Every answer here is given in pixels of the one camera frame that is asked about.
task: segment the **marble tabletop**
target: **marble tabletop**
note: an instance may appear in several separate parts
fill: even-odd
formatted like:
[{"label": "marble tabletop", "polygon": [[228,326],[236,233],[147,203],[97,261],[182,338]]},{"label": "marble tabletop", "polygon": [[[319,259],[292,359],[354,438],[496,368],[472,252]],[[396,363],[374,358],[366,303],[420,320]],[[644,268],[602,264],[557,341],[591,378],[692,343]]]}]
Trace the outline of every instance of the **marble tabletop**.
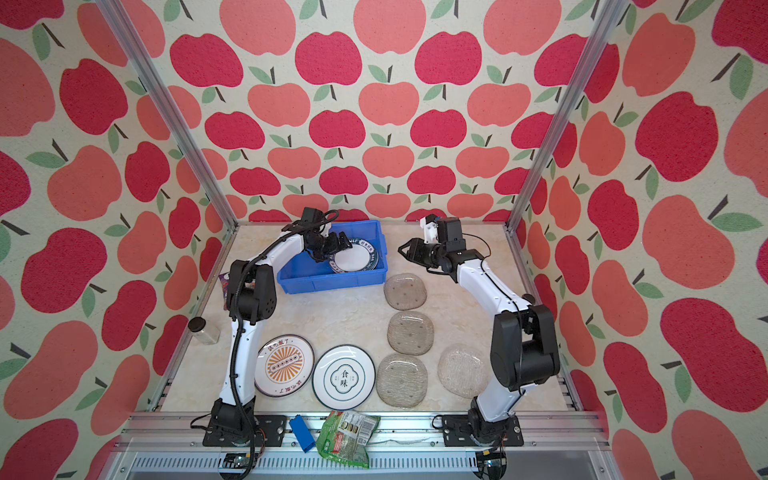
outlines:
[{"label": "marble tabletop", "polygon": [[[525,292],[514,257],[509,250],[501,225],[466,224],[466,233],[485,238],[493,249],[488,261],[494,272],[518,294]],[[418,358],[429,373],[424,400],[410,411],[463,411],[470,400],[446,390],[437,376],[440,354],[453,343],[464,343],[481,352],[488,352],[491,345],[492,320],[483,312],[475,299],[460,286],[444,276],[429,275],[423,268],[407,262],[397,254],[397,247],[411,237],[420,237],[418,224],[382,223],[389,254],[388,276],[396,273],[416,273],[427,287],[426,303],[417,310],[428,315],[435,325],[432,348]],[[278,226],[242,226],[233,243],[224,271],[233,260],[246,259],[258,254],[280,235]],[[487,247],[480,240],[466,237],[469,248],[481,253]],[[386,339],[389,319],[397,313],[386,302],[383,285],[353,289],[329,290],[317,293],[287,295],[277,287],[277,309],[265,320],[260,344],[284,335],[295,334],[307,339],[313,346],[316,359],[325,351],[340,344],[353,344],[364,349],[373,359],[376,368],[390,353],[394,353]],[[205,412],[210,410],[219,397],[229,357],[230,318],[223,309],[220,284],[210,296],[203,317],[222,333],[219,342],[203,345],[194,338],[190,341],[172,386],[162,405],[165,412]],[[385,404],[373,390],[370,397],[356,408],[364,412],[399,411]],[[518,411],[566,410],[556,378],[539,386],[526,395],[516,407]],[[315,397],[312,386],[305,386],[283,398],[269,398],[257,394],[258,412],[322,412],[328,409]]]}]

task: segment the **ceramic plate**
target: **ceramic plate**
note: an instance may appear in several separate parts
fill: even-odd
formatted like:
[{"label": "ceramic plate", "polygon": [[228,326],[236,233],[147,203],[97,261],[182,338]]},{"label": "ceramic plate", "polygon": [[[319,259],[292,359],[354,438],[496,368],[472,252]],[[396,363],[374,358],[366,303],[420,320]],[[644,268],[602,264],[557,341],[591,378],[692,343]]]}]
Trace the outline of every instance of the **ceramic plate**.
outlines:
[{"label": "ceramic plate", "polygon": [[379,252],[362,238],[350,238],[352,248],[336,253],[328,263],[336,273],[373,270],[379,262]]},{"label": "ceramic plate", "polygon": [[256,388],[266,396],[290,395],[310,379],[314,362],[312,346],[300,336],[271,339],[256,358]]},{"label": "ceramic plate", "polygon": [[315,396],[333,410],[354,409],[366,401],[375,384],[371,357],[354,345],[328,350],[317,361],[312,377]]}]

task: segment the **black mounting plate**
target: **black mounting plate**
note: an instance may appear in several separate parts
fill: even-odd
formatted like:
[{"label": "black mounting plate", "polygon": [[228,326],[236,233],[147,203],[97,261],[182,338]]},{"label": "black mounting plate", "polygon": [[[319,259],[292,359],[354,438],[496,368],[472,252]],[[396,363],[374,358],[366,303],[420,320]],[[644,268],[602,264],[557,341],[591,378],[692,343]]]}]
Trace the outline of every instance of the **black mounting plate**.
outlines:
[{"label": "black mounting plate", "polygon": [[[267,447],[279,447],[283,444],[283,437],[286,431],[287,417],[284,415],[256,415],[258,421],[258,429],[264,431],[266,436]],[[243,448],[248,446],[249,439],[245,439],[240,435],[234,435],[229,432],[216,431],[206,432],[203,438],[203,446],[205,447],[238,447]],[[261,448],[263,440],[261,434],[256,433],[256,449]]]},{"label": "black mounting plate", "polygon": [[[505,447],[522,447],[524,445],[522,431],[515,432],[515,427],[520,430],[520,422],[516,415],[508,419],[507,439]],[[442,441],[446,447],[477,447],[480,446],[472,439],[472,427],[466,415],[442,416]]]}]

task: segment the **purple package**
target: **purple package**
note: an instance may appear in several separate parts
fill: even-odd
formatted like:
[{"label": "purple package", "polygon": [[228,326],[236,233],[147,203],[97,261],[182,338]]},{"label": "purple package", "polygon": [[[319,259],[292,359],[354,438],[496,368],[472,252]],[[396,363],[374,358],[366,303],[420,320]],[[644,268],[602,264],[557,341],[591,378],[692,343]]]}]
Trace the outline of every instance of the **purple package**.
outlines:
[{"label": "purple package", "polygon": [[219,281],[221,282],[221,293],[224,294],[224,309],[228,310],[227,308],[227,286],[230,284],[230,273],[222,273],[219,275]]}]

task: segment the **plate with orange sunburst design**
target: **plate with orange sunburst design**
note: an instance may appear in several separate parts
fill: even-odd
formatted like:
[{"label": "plate with orange sunburst design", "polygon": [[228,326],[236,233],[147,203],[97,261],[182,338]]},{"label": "plate with orange sunburst design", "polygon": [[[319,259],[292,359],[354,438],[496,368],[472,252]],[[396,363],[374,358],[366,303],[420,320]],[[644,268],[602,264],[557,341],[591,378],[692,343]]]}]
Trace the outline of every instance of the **plate with orange sunburst design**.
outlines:
[{"label": "plate with orange sunburst design", "polygon": [[305,339],[282,335],[265,343],[256,359],[256,388],[283,397],[300,389],[312,375],[315,353]]}]

